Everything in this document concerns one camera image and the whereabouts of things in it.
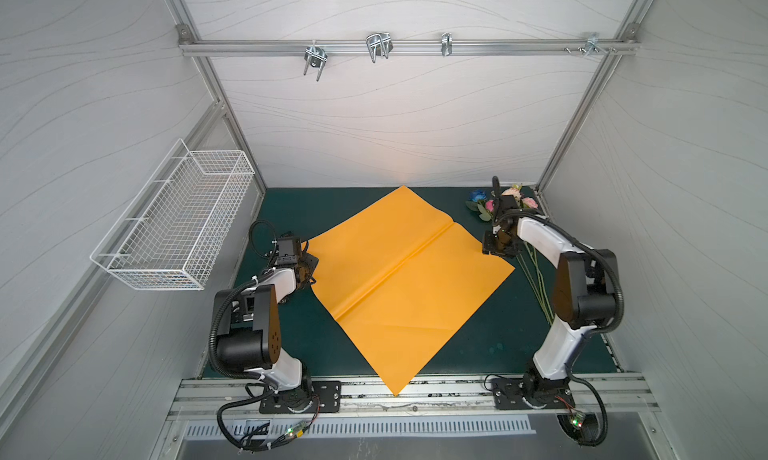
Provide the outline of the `orange wrapping paper sheet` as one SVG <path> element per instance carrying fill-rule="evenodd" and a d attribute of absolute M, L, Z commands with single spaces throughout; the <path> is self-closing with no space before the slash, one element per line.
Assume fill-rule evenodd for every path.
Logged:
<path fill-rule="evenodd" d="M 312 238 L 309 252 L 314 295 L 393 395 L 514 270 L 405 186 Z"/>

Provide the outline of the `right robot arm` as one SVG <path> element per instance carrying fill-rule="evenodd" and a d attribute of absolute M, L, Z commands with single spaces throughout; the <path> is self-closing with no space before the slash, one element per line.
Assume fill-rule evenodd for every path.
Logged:
<path fill-rule="evenodd" d="M 502 215 L 484 233 L 482 252 L 511 258 L 525 245 L 556 268 L 554 320 L 519 384 L 521 395 L 540 408 L 569 387 L 589 339 L 618 326 L 624 303 L 615 255 L 587 246 L 544 217 L 520 210 Z"/>

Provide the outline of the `peach fake flower spray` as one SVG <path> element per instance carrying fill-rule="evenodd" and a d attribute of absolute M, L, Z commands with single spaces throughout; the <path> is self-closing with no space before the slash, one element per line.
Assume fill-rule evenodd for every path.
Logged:
<path fill-rule="evenodd" d="M 503 195 L 512 196 L 516 200 L 518 206 L 522 209 L 537 211 L 539 208 L 535 198 L 531 195 L 526 195 L 520 185 L 512 185 L 503 192 Z M 521 254 L 518 257 L 518 263 L 522 268 L 523 274 L 532 289 L 533 295 L 542 310 L 546 321 L 549 324 L 552 324 L 554 313 L 549 303 L 539 255 L 531 244 L 525 244 L 525 254 Z"/>

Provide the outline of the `blue fake rose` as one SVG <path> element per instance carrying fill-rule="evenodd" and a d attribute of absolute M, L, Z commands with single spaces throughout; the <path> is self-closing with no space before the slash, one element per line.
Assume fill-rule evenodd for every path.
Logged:
<path fill-rule="evenodd" d="M 485 208 L 488 197 L 484 190 L 475 190 L 470 193 L 469 199 L 465 202 L 467 208 L 474 212 L 479 212 Z"/>

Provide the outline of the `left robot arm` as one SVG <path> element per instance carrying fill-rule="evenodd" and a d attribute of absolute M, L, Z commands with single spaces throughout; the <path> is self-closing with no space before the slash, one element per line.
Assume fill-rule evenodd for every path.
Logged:
<path fill-rule="evenodd" d="M 261 382 L 275 394 L 312 395 L 306 367 L 282 348 L 278 305 L 314 282 L 318 263 L 308 253 L 280 256 L 264 273 L 216 294 L 208 338 L 214 371 Z"/>

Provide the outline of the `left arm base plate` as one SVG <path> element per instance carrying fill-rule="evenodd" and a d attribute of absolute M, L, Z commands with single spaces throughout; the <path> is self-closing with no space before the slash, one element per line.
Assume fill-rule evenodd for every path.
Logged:
<path fill-rule="evenodd" d="M 341 383 L 312 381 L 292 390 L 270 395 L 260 402 L 261 414 L 314 414 L 340 411 Z"/>

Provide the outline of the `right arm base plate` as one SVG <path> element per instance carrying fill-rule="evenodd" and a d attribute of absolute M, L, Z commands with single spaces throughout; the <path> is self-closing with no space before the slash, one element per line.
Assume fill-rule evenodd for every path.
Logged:
<path fill-rule="evenodd" d="M 575 407 L 568 379 L 494 378 L 491 393 L 497 410 L 568 410 Z"/>

